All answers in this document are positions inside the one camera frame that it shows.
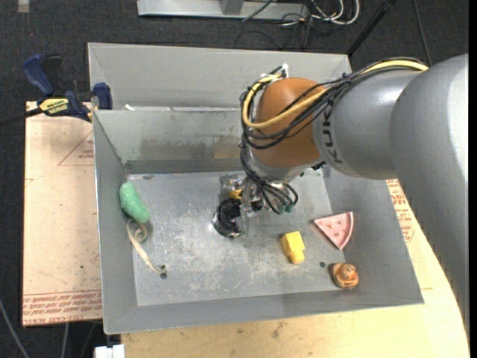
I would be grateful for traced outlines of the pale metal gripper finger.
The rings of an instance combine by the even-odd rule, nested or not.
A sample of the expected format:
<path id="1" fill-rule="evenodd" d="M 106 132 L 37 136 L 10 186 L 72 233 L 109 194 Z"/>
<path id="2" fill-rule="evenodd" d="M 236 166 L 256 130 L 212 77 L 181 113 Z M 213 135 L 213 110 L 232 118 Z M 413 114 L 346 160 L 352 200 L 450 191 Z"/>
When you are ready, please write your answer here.
<path id="1" fill-rule="evenodd" d="M 241 206 L 241 227 L 245 237 L 255 236 L 257 233 L 258 211 L 251 206 L 243 204 Z"/>

